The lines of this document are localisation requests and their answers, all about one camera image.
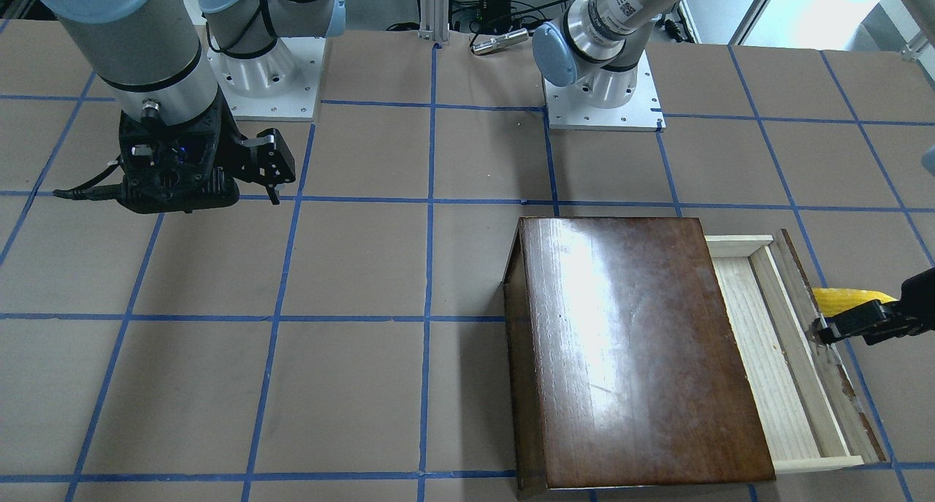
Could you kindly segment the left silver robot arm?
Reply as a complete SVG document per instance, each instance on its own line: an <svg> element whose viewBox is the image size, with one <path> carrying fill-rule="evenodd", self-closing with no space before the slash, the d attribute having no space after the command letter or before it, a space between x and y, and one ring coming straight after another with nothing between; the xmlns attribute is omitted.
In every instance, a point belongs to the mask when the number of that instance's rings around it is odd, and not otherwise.
<svg viewBox="0 0 935 502"><path fill-rule="evenodd" d="M572 109L568 123L608 118L645 92L640 78L657 16L681 0L571 0L567 12L533 33L545 85ZM856 289L814 288L814 335L831 345L862 338L875 345L933 329L933 271L905 280L898 299Z"/></svg>

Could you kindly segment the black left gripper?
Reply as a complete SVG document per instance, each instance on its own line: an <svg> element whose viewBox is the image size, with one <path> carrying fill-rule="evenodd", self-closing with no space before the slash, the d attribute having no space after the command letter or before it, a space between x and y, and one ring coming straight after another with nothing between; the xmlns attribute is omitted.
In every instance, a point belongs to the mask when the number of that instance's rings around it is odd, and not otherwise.
<svg viewBox="0 0 935 502"><path fill-rule="evenodd" d="M836 313L819 316L812 322L812 333L829 346L848 338L862 338L867 345L893 339L903 326L901 336L916 336L934 328L934 268L918 273L901 285L898 301L868 301Z"/></svg>

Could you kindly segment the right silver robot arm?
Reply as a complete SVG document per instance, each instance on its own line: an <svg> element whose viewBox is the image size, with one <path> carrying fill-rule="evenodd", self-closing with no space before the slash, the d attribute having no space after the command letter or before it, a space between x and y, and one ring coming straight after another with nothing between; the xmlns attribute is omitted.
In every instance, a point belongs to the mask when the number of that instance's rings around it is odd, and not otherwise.
<svg viewBox="0 0 935 502"><path fill-rule="evenodd" d="M314 66L288 39L340 36L346 0L197 0L200 36L183 0L40 0L121 106L119 156L67 200L115 200L136 213L228 207L240 183L278 205L298 180L280 130L238 129L234 102L268 100L272 116L313 114Z"/></svg>

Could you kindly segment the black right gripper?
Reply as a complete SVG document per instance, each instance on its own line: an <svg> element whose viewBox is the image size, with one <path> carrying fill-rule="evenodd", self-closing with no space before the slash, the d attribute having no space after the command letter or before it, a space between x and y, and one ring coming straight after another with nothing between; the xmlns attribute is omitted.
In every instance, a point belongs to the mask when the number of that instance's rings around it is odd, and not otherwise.
<svg viewBox="0 0 935 502"><path fill-rule="evenodd" d="M272 205L280 205L278 190L297 179L293 153L280 129L265 129L246 139L222 93L217 93L198 122L208 130L203 192L207 196L238 196L240 180L263 186Z"/></svg>

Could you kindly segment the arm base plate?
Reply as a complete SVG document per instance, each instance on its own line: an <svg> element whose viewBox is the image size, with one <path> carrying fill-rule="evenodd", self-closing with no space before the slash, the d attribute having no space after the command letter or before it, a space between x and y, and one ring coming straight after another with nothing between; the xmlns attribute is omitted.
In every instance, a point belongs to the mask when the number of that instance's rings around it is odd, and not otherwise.
<svg viewBox="0 0 935 502"><path fill-rule="evenodd" d="M207 50L207 61L238 121L311 122L323 78L325 38L283 38L266 55L237 59Z"/></svg>
<svg viewBox="0 0 935 502"><path fill-rule="evenodd" d="M661 132L667 128L647 53L627 72L598 69L568 87L548 80L542 85L552 129Z"/></svg>

